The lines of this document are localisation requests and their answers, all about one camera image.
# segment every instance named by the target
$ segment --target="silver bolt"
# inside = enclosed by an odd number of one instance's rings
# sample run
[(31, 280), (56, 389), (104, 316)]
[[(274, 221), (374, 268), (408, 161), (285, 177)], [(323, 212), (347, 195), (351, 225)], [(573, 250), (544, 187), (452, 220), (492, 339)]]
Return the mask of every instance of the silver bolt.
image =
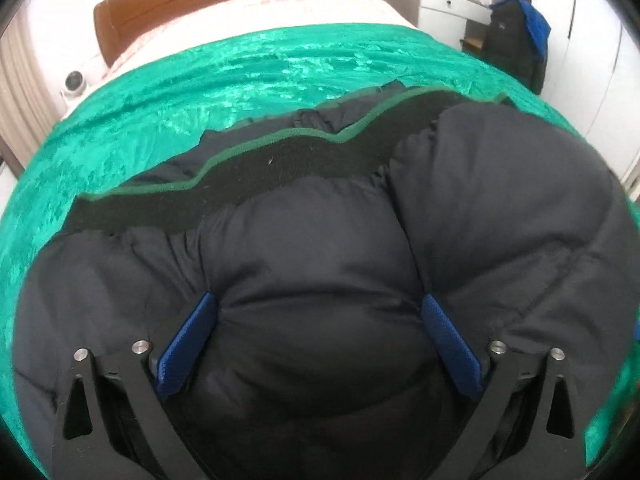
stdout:
[(133, 343), (131, 350), (134, 354), (143, 354), (147, 350), (149, 350), (149, 341), (145, 341), (144, 339), (136, 341), (135, 343)]
[(562, 359), (564, 359), (564, 352), (559, 348), (552, 348), (551, 357), (556, 361), (562, 361)]
[(505, 345), (502, 341), (491, 341), (491, 345), (489, 346), (489, 350), (494, 354), (504, 354), (507, 351), (507, 345)]
[(76, 350), (76, 353), (74, 354), (74, 359), (76, 361), (84, 361), (88, 355), (89, 355), (89, 351), (86, 348), (80, 348)]

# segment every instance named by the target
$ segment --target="down jacket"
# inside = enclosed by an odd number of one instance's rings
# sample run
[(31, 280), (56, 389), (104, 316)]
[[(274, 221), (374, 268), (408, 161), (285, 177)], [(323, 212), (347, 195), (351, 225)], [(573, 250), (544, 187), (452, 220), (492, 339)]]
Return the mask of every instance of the down jacket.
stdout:
[[(50, 467), (74, 351), (153, 340), (211, 292), (218, 325), (164, 406), (220, 479), (415, 480), (464, 427), (492, 340), (565, 352), (581, 434), (630, 349), (638, 276), (625, 194), (583, 140), (394, 83), (205, 132), (78, 197), (24, 283), (18, 400)], [(444, 364), (426, 296), (468, 369)]]

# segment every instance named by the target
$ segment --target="pink checkered sheet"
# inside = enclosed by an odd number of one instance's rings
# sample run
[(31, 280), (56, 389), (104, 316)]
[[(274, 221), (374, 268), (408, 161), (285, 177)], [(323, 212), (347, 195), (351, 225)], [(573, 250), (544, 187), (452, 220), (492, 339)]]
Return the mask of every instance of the pink checkered sheet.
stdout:
[(197, 10), (140, 36), (108, 69), (100, 84), (73, 102), (147, 63), (212, 41), (271, 28), (319, 23), (388, 23), (414, 28), (384, 0), (230, 0)]

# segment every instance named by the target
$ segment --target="drawer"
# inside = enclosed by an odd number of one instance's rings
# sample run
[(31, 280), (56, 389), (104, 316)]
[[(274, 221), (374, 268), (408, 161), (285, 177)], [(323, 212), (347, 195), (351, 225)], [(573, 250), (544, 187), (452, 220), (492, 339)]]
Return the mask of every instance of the drawer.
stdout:
[(456, 50), (462, 50), (460, 40), (465, 37), (465, 18), (421, 7), (418, 28), (429, 34), (434, 40)]
[(491, 22), (491, 9), (469, 0), (420, 0), (420, 6), (425, 9), (453, 14), (484, 25), (489, 25)]

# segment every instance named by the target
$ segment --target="white door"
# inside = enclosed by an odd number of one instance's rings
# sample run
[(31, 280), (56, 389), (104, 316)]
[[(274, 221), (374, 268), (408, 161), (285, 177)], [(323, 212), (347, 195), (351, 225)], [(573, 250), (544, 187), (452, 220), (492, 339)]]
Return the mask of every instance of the white door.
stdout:
[(548, 100), (556, 89), (560, 70), (569, 47), (569, 30), (576, 0), (532, 0), (533, 6), (551, 26), (548, 40), (545, 84), (540, 97)]
[(613, 74), (622, 24), (606, 0), (577, 0), (569, 48), (546, 99), (581, 134), (593, 124)]
[(640, 52), (624, 31), (618, 62), (587, 140), (623, 178), (640, 151)]

